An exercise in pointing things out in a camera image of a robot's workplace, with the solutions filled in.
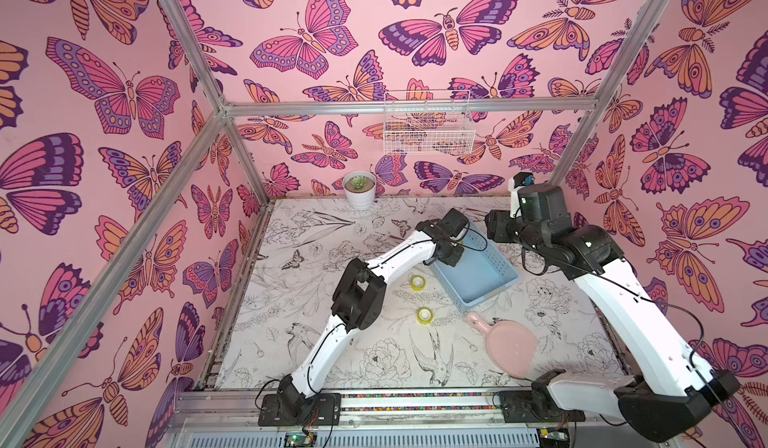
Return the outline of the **yellow tape roll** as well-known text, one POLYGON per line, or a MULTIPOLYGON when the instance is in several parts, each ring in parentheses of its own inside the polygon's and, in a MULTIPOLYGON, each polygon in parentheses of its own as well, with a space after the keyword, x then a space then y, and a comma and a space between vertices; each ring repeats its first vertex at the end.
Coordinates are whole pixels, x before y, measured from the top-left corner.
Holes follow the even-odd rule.
POLYGON ((431 309, 427 307, 420 307, 417 312, 417 321, 422 325, 429 325, 434 319, 434 314, 431 309))
POLYGON ((421 292, 426 287, 426 279, 421 275, 412 275, 409 284, 413 291, 421 292))

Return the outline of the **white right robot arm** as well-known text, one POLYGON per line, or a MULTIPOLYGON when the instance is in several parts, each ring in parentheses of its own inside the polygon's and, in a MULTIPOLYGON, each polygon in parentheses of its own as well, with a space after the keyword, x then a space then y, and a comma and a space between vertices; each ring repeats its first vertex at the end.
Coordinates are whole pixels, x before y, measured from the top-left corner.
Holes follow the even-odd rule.
POLYGON ((518 244, 558 267, 599 309, 640 370, 615 379, 551 370, 531 387, 542 409, 620 419, 645 439, 665 442, 725 407, 740 388, 737 378, 713 368, 681 337, 604 228, 574 227, 558 186, 515 181, 510 198, 509 209, 486 215, 489 239, 518 244))

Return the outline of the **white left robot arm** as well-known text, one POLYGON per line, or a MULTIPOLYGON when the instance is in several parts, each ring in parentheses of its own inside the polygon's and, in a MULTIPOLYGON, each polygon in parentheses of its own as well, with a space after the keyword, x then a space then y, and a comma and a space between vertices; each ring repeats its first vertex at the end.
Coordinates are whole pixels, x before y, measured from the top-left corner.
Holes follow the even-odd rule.
POLYGON ((283 377, 278 393, 299 400, 319 394, 345 347, 378 319, 388 284, 418 264, 457 265, 464 253, 460 241, 469 228, 468 218, 451 209, 440 219, 418 223, 412 234, 384 254, 349 261, 333 293, 331 315, 318 343, 297 369, 283 377))

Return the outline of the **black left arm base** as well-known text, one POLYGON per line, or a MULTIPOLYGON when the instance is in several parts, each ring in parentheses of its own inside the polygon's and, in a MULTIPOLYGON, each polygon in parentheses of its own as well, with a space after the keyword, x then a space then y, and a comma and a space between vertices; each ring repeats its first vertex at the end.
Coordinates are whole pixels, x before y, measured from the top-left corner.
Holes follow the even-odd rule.
POLYGON ((300 392, 291 375, 283 377, 275 394, 263 396, 258 424, 266 427, 336 426, 341 414, 340 393, 300 392))

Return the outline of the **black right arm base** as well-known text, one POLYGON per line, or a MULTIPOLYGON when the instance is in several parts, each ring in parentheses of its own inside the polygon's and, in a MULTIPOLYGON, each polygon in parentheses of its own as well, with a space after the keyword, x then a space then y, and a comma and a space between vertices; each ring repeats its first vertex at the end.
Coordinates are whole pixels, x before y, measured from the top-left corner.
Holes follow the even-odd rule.
POLYGON ((553 369, 535 379, 529 387, 498 391, 494 401, 502 411, 506 423, 554 423, 584 422, 581 410, 560 408, 549 394, 554 378, 564 374, 563 369, 553 369))

